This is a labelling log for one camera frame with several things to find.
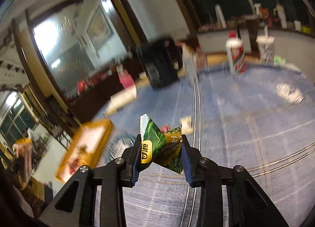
white cup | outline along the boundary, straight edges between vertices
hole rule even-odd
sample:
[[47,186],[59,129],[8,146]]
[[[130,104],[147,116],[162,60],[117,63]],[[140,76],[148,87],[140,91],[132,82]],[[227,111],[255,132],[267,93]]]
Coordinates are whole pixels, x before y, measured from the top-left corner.
[[273,42],[275,38],[272,36],[266,37],[265,35],[259,35],[257,37],[257,44],[259,48],[260,60],[265,64],[273,64],[275,53],[273,50]]
[[300,21],[294,20],[294,26],[297,31],[302,31],[302,25]]

snack bag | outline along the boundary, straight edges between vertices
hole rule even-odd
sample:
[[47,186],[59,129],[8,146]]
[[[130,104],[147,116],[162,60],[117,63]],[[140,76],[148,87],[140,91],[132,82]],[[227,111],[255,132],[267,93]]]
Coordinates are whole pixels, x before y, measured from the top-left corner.
[[166,167],[178,174],[182,172],[181,148],[182,131],[180,127],[162,133],[147,114],[140,117],[141,170],[151,162]]

metal screw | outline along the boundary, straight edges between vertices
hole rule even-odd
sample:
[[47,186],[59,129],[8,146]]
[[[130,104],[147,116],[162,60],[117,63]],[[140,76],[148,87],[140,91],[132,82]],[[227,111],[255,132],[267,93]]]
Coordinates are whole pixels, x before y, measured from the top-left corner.
[[210,160],[207,157],[202,157],[199,159],[199,161],[203,164],[208,163]]
[[84,166],[80,167],[80,172],[81,172],[81,173],[85,173],[85,172],[87,172],[89,169],[90,169],[89,166],[84,165]]
[[236,165],[236,166],[235,166],[235,170],[236,170],[237,172],[243,172],[243,171],[244,171],[244,167],[241,166],[241,165]]
[[125,160],[123,158],[117,158],[115,159],[116,164],[122,164]]

bottle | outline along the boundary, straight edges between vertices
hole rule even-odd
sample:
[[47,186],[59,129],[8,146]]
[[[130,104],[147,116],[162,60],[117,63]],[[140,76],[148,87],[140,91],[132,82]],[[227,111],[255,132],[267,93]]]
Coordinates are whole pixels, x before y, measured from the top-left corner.
[[243,41],[236,37],[234,31],[229,32],[229,38],[225,44],[227,58],[229,60],[230,73],[242,73],[245,72],[245,53]]
[[254,4],[254,9],[256,9],[256,16],[257,16],[258,18],[261,18],[261,17],[262,17],[262,13],[260,12],[261,3],[255,3],[255,4]]
[[123,68],[122,65],[117,66],[116,69],[119,76],[119,81],[124,89],[134,86],[135,84],[134,80],[132,79],[131,75],[127,72],[127,70]]
[[280,5],[280,4],[277,4],[276,5],[276,10],[278,11],[278,15],[279,15],[279,18],[280,18],[280,21],[281,21],[282,28],[287,29],[288,28],[287,18],[285,16],[285,12],[284,12],[283,6]]

yellow logo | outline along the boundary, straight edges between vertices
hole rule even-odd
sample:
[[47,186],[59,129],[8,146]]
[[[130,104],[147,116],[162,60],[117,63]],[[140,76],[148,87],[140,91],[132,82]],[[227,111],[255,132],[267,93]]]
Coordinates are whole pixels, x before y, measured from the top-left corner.
[[141,163],[149,163],[152,160],[152,142],[150,140],[142,141]]

